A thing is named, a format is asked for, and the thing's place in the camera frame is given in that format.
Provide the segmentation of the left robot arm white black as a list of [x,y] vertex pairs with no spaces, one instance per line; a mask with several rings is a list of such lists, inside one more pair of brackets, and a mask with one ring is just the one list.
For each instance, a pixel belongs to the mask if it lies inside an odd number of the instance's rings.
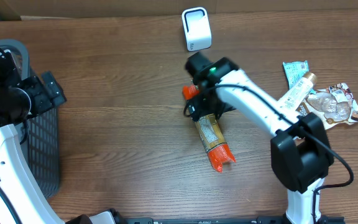
[[50,72],[23,79],[29,68],[23,56],[18,72],[12,55],[0,47],[0,223],[63,223],[25,161],[16,125],[67,99]]

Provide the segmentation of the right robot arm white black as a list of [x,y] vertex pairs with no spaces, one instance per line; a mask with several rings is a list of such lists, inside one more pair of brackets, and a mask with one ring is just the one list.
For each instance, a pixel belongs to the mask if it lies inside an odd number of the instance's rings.
[[233,61],[190,56],[185,70],[197,93],[186,101],[184,114],[197,125],[204,145],[221,146],[217,119],[240,111],[270,135],[271,166],[288,190],[284,223],[326,223],[319,210],[319,192],[334,162],[323,122],[313,113],[301,116],[286,109],[258,87]]

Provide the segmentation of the teal wipes packet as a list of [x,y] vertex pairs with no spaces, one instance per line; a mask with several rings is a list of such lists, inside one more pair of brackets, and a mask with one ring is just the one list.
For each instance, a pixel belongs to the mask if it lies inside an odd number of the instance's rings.
[[288,81],[288,87],[292,88],[295,83],[309,71],[308,61],[283,62],[283,69]]

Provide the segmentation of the brown white granola pouch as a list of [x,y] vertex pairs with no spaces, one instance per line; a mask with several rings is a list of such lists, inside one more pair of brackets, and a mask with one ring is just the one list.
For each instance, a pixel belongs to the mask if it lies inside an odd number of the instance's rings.
[[310,93],[296,110],[302,116],[314,113],[322,120],[325,129],[342,123],[358,123],[358,104],[346,83]]

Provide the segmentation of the orange spaghetti package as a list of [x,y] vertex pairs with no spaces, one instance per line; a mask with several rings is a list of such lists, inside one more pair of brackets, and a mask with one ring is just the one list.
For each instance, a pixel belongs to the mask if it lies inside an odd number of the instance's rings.
[[[182,94],[186,101],[183,113],[187,117],[187,100],[200,94],[200,90],[196,85],[188,85],[182,88]],[[206,115],[194,123],[211,166],[215,171],[221,173],[224,164],[236,162],[236,159],[218,125],[218,121],[213,115]]]

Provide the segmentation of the white tube with gold cap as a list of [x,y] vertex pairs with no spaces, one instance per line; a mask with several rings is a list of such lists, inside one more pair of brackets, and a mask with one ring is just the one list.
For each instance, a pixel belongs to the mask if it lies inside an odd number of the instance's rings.
[[309,95],[316,82],[317,76],[314,73],[306,72],[278,100],[278,104],[288,110],[296,110],[301,102]]

